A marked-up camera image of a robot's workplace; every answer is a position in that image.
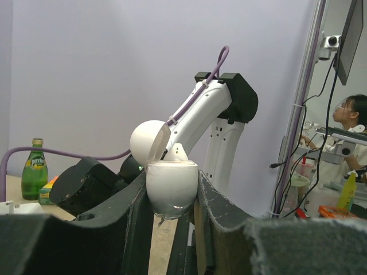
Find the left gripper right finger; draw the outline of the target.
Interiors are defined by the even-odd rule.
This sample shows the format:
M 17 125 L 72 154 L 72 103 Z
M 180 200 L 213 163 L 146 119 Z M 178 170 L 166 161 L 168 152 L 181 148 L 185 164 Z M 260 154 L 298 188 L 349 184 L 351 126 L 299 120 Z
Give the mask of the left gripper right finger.
M 198 176 L 199 274 L 365 274 L 366 221 L 253 218 Z

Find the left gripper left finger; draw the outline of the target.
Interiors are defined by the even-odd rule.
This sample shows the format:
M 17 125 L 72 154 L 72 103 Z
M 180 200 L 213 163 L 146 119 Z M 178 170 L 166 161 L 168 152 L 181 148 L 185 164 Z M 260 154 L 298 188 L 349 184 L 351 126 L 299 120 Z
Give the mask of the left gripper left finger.
M 74 221 L 3 215 L 1 273 L 147 274 L 153 220 L 145 174 Z

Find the white charging case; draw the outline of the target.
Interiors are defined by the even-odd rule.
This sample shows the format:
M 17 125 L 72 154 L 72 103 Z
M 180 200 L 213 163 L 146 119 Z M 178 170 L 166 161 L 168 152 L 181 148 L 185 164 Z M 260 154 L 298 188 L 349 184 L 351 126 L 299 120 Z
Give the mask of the white charging case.
M 149 120 L 138 125 L 130 137 L 132 157 L 145 169 L 146 190 L 161 221 L 186 214 L 198 189 L 198 165 L 189 160 L 180 143 L 166 151 L 171 130 L 167 123 Z

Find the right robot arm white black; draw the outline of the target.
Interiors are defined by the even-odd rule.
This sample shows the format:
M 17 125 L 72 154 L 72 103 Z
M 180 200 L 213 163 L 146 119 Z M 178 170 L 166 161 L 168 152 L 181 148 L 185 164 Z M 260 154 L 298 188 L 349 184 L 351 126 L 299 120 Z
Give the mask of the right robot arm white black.
M 130 138 L 130 153 L 118 173 L 91 157 L 82 158 L 55 181 L 50 200 L 72 215 L 103 203 L 131 184 L 155 160 L 174 160 L 190 153 L 204 132 L 210 139 L 204 172 L 211 184 L 227 194 L 239 138 L 256 115 L 259 99 L 239 73 L 195 76 L 196 86 L 168 122 L 149 120 Z

